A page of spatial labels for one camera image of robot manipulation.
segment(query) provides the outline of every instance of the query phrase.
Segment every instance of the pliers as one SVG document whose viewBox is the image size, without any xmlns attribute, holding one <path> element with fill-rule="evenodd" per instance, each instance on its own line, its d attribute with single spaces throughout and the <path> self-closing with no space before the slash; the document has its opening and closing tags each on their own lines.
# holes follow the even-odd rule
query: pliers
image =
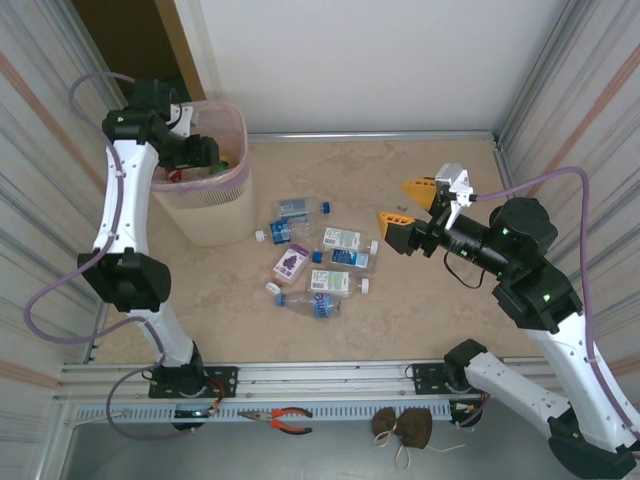
<svg viewBox="0 0 640 480">
<path fill-rule="evenodd" d="M 273 428 L 282 430 L 284 433 L 288 433 L 289 435 L 306 435 L 312 431 L 309 427 L 290 427 L 289 425 L 285 425 L 281 421 L 277 420 L 278 417 L 282 417 L 283 415 L 304 415 L 305 417 L 313 418 L 313 413 L 305 410 L 304 408 L 288 407 L 282 410 L 271 410 L 271 413 L 257 411 L 240 412 L 239 415 L 258 422 L 271 422 L 271 426 Z"/>
</svg>

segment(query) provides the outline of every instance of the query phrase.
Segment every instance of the beige floor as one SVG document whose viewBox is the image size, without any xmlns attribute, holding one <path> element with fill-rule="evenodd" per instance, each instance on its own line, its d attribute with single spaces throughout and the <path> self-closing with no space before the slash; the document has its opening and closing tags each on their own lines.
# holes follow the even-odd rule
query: beige floor
<svg viewBox="0 0 640 480">
<path fill-rule="evenodd" d="M 331 201 L 331 224 L 373 238 L 380 236 L 380 210 L 407 207 L 407 215 L 428 219 L 400 185 L 435 175 L 445 162 L 466 165 L 477 192 L 501 187 L 486 141 L 261 144 L 251 147 L 251 158 L 262 224 L 271 200 L 310 195 Z M 477 204 L 467 214 L 486 221 L 494 206 Z M 281 248 L 253 238 L 193 247 L 155 201 L 149 242 L 152 255 L 171 268 L 171 302 L 206 362 L 428 359 L 467 338 L 501 356 L 539 355 L 496 305 L 494 280 L 487 276 L 480 290 L 464 288 L 444 270 L 441 251 L 431 259 L 407 257 L 383 244 L 370 294 L 349 298 L 340 318 L 323 323 L 277 308 L 265 292 Z M 478 278 L 476 267 L 456 258 L 451 264 L 470 282 Z M 304 281 L 297 287 L 304 288 Z M 113 312 L 109 323 L 116 318 L 121 315 Z M 97 357 L 100 363 L 152 360 L 134 326 L 105 338 Z"/>
</svg>

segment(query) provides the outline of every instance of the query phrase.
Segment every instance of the red pliers handle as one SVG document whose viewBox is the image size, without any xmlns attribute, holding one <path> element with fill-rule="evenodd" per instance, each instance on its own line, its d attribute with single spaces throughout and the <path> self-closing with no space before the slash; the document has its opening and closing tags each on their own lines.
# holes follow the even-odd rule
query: red pliers handle
<svg viewBox="0 0 640 480">
<path fill-rule="evenodd" d="M 282 410 L 272 410 L 271 411 L 271 426 L 273 428 L 278 428 L 284 433 L 288 433 L 289 435 L 306 435 L 307 433 L 311 433 L 312 429 L 310 427 L 290 427 L 289 425 L 285 425 L 278 417 L 282 417 L 283 415 L 304 415 L 305 417 L 313 418 L 313 413 L 304 408 L 298 407 L 288 407 L 283 408 Z"/>
</svg>

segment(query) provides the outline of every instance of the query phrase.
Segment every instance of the corrugated metal wall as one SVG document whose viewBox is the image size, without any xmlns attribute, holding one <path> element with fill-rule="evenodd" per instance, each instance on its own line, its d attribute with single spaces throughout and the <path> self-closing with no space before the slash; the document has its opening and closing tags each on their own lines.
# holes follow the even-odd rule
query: corrugated metal wall
<svg viewBox="0 0 640 480">
<path fill-rule="evenodd" d="M 27 299 L 91 248 L 102 212 L 104 146 L 66 106 L 73 80 L 102 69 L 83 38 L 64 1 L 0 4 L 0 478 L 37 469 L 56 376 L 85 352 L 41 341 L 22 321 Z M 106 82 L 78 100 L 94 119 L 119 105 Z M 52 334 L 87 335 L 102 308 L 80 279 L 34 318 Z"/>
<path fill-rule="evenodd" d="M 577 165 L 591 177 L 589 273 L 598 345 L 640 402 L 640 2 L 576 1 L 500 134 L 515 183 Z M 559 237 L 549 259 L 580 290 L 580 183 L 533 188 Z"/>
</svg>

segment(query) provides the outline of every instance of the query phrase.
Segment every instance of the bottle label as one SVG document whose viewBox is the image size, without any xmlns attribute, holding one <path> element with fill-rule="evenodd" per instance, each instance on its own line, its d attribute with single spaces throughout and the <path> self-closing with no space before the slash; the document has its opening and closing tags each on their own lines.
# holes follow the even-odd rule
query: bottle label
<svg viewBox="0 0 640 480">
<path fill-rule="evenodd" d="M 291 231 L 289 230 L 289 224 L 286 220 L 278 220 L 270 223 L 271 236 L 273 237 L 273 243 L 280 245 L 281 243 L 287 243 L 291 241 Z"/>
<path fill-rule="evenodd" d="M 331 295 L 316 293 L 313 296 L 314 318 L 329 318 L 331 316 Z"/>
<path fill-rule="evenodd" d="M 340 228 L 327 228 L 324 231 L 322 244 L 326 247 L 345 248 L 347 250 L 360 249 L 360 233 Z"/>
<path fill-rule="evenodd" d="M 347 294 L 349 293 L 349 272 L 312 270 L 311 290 Z"/>
<path fill-rule="evenodd" d="M 309 250 L 305 250 L 300 245 L 294 243 L 287 249 L 278 263 L 276 263 L 273 271 L 284 275 L 286 278 L 292 278 L 308 257 Z"/>
<path fill-rule="evenodd" d="M 367 265 L 369 264 L 369 254 L 335 249 L 333 251 L 333 255 L 331 255 L 331 263 L 367 268 Z"/>
<path fill-rule="evenodd" d="M 308 213 L 309 209 L 304 198 L 282 200 L 278 203 L 278 217 L 280 218 L 300 217 Z"/>
</svg>

